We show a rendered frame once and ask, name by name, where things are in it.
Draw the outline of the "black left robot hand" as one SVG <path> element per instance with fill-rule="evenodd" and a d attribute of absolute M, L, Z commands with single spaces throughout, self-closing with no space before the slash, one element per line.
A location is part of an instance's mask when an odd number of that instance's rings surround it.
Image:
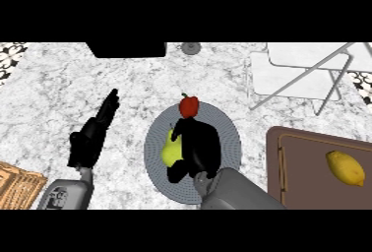
<path fill-rule="evenodd" d="M 116 109 L 119 107 L 117 90 L 112 89 L 107 94 L 98 112 L 89 117 L 78 132 L 69 134 L 69 167 L 91 168 L 97 162 L 106 131 L 109 129 Z"/>

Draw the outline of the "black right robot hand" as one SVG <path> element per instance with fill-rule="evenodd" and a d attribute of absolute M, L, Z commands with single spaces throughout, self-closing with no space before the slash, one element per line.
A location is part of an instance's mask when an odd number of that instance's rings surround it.
<path fill-rule="evenodd" d="M 219 135 L 213 126 L 193 117 L 179 118 L 171 134 L 171 141 L 181 138 L 181 159 L 166 167 L 169 183 L 178 183 L 185 175 L 194 177 L 206 172 L 213 178 L 221 166 Z"/>

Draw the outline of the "green pear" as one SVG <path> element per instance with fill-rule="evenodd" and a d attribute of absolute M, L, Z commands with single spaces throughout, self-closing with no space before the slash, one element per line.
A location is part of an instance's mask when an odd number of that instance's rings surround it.
<path fill-rule="evenodd" d="M 182 159 L 181 156 L 181 136 L 171 140 L 174 129 L 166 132 L 165 143 L 160 149 L 160 160 L 166 167 L 171 167 L 174 162 Z"/>

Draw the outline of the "round grey placemat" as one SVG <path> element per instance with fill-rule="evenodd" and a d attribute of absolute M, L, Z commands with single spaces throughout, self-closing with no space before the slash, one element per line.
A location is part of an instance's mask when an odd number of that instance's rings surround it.
<path fill-rule="evenodd" d="M 160 151 L 169 128 L 181 118 L 178 104 L 166 107 L 157 114 L 147 128 L 143 142 L 143 163 L 150 182 L 159 193 L 174 202 L 185 205 L 199 205 L 202 198 L 193 186 L 193 179 L 185 176 L 176 184 L 168 182 L 166 166 L 162 163 Z M 199 102 L 199 111 L 194 117 L 216 129 L 221 143 L 221 167 L 240 167 L 240 140 L 233 122 L 224 112 L 205 102 Z"/>

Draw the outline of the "red bell pepper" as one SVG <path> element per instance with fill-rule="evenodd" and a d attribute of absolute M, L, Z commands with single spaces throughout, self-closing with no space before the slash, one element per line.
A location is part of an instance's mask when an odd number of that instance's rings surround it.
<path fill-rule="evenodd" d="M 194 96 L 181 94 L 182 98 L 178 103 L 178 111 L 182 118 L 194 117 L 199 110 L 199 100 Z"/>

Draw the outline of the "wicker basket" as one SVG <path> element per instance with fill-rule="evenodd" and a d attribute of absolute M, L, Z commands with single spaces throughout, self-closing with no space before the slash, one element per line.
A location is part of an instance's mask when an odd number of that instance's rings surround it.
<path fill-rule="evenodd" d="M 0 209 L 27 209 L 45 184 L 47 178 L 39 173 L 0 161 Z"/>

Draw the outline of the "brown cutting board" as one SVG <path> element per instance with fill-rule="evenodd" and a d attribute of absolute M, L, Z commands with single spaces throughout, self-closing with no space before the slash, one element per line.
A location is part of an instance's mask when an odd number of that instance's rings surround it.
<path fill-rule="evenodd" d="M 326 153 L 340 151 L 360 163 L 362 186 L 331 175 Z M 287 209 L 372 210 L 372 143 L 272 126 L 265 133 L 267 193 Z"/>

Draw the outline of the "small grey round disc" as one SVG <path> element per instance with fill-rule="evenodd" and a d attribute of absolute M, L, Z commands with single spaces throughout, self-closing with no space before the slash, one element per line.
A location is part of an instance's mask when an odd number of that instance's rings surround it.
<path fill-rule="evenodd" d="M 182 42 L 181 43 L 181 52 L 185 55 L 196 55 L 200 52 L 200 43 L 199 42 Z"/>

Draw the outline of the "yellow lemon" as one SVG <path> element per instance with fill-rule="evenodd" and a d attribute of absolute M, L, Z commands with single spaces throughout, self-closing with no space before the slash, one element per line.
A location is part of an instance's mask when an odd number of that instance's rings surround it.
<path fill-rule="evenodd" d="M 355 158 L 340 151 L 330 151 L 324 154 L 329 171 L 334 178 L 349 186 L 362 186 L 364 170 Z"/>

